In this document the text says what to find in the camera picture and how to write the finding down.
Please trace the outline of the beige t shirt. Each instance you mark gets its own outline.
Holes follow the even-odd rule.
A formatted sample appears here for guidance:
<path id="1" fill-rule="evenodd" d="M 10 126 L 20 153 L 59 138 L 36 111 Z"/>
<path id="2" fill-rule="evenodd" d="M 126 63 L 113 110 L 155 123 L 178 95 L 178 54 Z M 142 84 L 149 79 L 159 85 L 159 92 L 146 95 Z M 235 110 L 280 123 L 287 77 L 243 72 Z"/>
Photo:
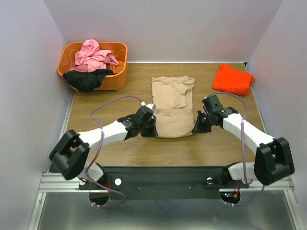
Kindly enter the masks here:
<path id="1" fill-rule="evenodd" d="M 192 135 L 194 128 L 192 90 L 195 79 L 157 77 L 151 79 L 153 103 L 156 105 L 155 128 L 159 138 L 181 138 Z"/>

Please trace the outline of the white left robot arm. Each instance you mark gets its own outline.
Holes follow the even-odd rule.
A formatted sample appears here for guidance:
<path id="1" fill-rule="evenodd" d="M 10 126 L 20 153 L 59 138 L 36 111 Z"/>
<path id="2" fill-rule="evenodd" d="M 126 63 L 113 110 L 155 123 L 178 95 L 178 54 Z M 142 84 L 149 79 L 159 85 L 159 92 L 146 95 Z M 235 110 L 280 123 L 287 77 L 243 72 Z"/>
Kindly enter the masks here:
<path id="1" fill-rule="evenodd" d="M 58 141 L 49 155 L 49 159 L 65 180 L 74 178 L 85 179 L 97 189 L 108 189 L 107 177 L 97 163 L 89 162 L 88 156 L 113 142 L 124 141 L 140 134 L 142 137 L 156 137 L 155 118 L 150 118 L 140 127 L 128 118 L 119 119 L 113 123 L 90 131 L 67 131 Z"/>

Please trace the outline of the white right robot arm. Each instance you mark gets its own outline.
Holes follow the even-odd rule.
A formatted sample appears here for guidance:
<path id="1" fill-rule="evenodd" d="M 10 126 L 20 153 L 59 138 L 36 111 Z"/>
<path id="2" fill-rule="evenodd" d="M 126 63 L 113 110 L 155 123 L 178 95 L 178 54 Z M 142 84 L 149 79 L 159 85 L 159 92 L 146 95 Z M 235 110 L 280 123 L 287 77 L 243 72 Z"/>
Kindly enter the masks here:
<path id="1" fill-rule="evenodd" d="M 247 162 L 243 154 L 241 163 L 226 166 L 226 172 L 221 174 L 224 186 L 231 187 L 238 180 L 246 183 L 257 180 L 263 185 L 271 185 L 295 172 L 289 142 L 262 132 L 232 108 L 215 113 L 198 111 L 192 133 L 210 133 L 213 126 L 219 126 L 240 139 L 242 153 L 248 147 L 255 154 L 253 162 Z"/>

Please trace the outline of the folded orange t shirt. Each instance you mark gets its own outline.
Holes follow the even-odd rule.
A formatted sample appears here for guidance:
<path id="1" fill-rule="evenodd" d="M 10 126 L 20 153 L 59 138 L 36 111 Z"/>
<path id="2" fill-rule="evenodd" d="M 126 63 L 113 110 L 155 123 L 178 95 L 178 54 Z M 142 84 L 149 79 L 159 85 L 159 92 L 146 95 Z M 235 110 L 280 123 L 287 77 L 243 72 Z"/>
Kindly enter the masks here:
<path id="1" fill-rule="evenodd" d="M 212 88 L 217 91 L 247 96 L 254 83 L 252 74 L 239 71 L 227 64 L 221 64 L 215 76 Z"/>

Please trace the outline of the orange plastic basket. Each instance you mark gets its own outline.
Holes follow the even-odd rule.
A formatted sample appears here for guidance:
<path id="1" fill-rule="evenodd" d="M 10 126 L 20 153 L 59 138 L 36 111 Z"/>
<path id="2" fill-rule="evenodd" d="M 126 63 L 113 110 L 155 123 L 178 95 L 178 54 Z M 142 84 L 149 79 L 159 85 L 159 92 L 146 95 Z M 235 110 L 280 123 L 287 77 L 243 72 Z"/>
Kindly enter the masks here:
<path id="1" fill-rule="evenodd" d="M 68 44 L 62 51 L 59 59 L 57 72 L 60 77 L 66 73 L 73 65 L 75 53 L 81 50 L 83 42 L 73 42 Z M 127 59 L 128 48 L 122 42 L 99 42 L 101 49 L 111 50 L 115 54 L 119 65 L 107 65 L 107 69 L 113 71 L 113 75 L 106 76 L 102 80 L 102 85 L 96 88 L 97 91 L 119 91 L 127 82 Z"/>

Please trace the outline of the white round knob left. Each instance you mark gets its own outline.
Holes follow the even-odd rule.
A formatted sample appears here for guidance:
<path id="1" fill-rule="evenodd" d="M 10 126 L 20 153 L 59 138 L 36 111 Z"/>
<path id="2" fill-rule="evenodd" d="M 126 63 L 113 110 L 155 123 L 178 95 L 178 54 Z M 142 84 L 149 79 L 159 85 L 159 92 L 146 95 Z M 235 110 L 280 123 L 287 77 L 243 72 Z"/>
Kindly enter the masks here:
<path id="1" fill-rule="evenodd" d="M 121 180 L 120 178 L 117 178 L 117 179 L 115 180 L 115 185 L 116 185 L 116 186 L 120 186 L 121 183 L 122 183 L 122 180 Z"/>

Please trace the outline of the silver round knob right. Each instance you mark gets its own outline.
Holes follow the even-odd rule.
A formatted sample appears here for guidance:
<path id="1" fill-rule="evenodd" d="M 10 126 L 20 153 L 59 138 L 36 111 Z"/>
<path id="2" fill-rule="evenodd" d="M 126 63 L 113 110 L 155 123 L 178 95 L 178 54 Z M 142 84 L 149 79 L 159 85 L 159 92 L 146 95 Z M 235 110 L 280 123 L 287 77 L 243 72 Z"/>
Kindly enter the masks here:
<path id="1" fill-rule="evenodd" d="M 208 177 L 208 178 L 206 179 L 206 183 L 207 183 L 207 185 L 213 185 L 213 184 L 214 184 L 213 178 Z"/>

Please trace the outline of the black t shirt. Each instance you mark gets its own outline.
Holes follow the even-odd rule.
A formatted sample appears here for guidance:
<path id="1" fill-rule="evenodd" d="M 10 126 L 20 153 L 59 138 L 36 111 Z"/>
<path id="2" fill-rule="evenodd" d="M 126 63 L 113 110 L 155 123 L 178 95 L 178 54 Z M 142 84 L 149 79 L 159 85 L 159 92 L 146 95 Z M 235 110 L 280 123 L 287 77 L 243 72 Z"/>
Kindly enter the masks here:
<path id="1" fill-rule="evenodd" d="M 93 72 L 68 71 L 63 74 L 66 82 L 81 92 L 91 92 L 102 85 L 103 79 L 108 75 L 113 75 L 110 69 L 97 69 Z"/>

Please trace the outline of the pink t shirt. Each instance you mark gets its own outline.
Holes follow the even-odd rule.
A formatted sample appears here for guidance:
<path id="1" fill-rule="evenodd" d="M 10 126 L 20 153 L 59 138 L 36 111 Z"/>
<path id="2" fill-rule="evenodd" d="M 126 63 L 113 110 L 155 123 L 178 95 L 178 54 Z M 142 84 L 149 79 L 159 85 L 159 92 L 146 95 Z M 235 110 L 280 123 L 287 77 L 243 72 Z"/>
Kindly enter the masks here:
<path id="1" fill-rule="evenodd" d="M 69 71 L 94 72 L 98 69 L 106 69 L 107 64 L 119 65 L 114 52 L 100 49 L 97 41 L 89 39 L 82 44 L 81 50 L 75 54 L 74 64 Z"/>

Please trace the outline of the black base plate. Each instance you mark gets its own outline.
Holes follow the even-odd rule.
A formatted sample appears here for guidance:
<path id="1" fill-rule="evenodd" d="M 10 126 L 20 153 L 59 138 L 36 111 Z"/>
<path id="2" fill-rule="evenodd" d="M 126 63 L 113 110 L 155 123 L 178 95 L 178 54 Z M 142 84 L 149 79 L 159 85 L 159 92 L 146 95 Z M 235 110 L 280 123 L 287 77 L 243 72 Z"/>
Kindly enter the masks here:
<path id="1" fill-rule="evenodd" d="M 85 179 L 74 178 L 80 181 L 78 188 L 88 190 L 90 200 L 97 205 L 104 205 L 108 200 L 220 199 L 221 189 L 233 189 L 235 186 L 248 188 L 255 181 L 231 180 L 226 174 L 226 166 L 98 166 L 104 172 L 99 184 L 106 185 L 108 189 L 97 187 Z M 60 173 L 53 164 L 51 172 Z M 213 178 L 213 185 L 207 185 L 208 177 Z M 117 178 L 122 180 L 120 186 L 115 185 Z"/>

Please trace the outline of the aluminium rail frame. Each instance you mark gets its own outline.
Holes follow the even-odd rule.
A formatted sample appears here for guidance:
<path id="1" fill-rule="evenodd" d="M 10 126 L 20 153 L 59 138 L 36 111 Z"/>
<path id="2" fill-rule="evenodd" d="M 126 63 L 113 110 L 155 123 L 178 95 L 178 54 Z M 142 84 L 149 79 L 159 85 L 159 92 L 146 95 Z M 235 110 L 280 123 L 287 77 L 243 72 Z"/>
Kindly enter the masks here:
<path id="1" fill-rule="evenodd" d="M 133 114 L 119 118 L 128 118 L 131 120 Z M 79 180 L 78 179 L 73 179 L 70 181 L 66 181 L 62 175 L 58 172 L 48 172 L 42 175 L 41 181 L 39 184 L 39 189 L 38 189 L 38 198 L 36 200 L 36 205 L 34 209 L 34 217 L 30 221 L 30 228 L 31 229 L 37 229 L 40 215 L 42 212 L 42 206 L 45 201 L 45 198 L 48 193 L 69 193 L 69 192 L 87 192 L 90 197 L 90 192 L 88 190 L 80 190 L 78 188 L 79 186 Z M 263 190 L 267 186 L 263 186 L 260 184 L 258 181 L 253 181 L 249 188 L 255 185 L 256 187 L 260 188 Z M 220 199 L 217 199 L 219 201 L 224 202 L 226 205 L 233 206 L 233 207 L 239 207 L 241 206 L 240 203 L 240 191 L 245 188 L 239 188 L 239 186 L 235 186 L 233 189 L 221 189 L 220 190 L 220 195 L 222 196 Z M 92 202 L 90 200 L 91 206 L 102 209 L 102 208 L 110 208 L 110 207 L 115 207 L 120 204 L 122 204 L 124 201 L 120 202 L 118 200 L 108 200 L 104 205 L 97 205 L 96 203 Z"/>

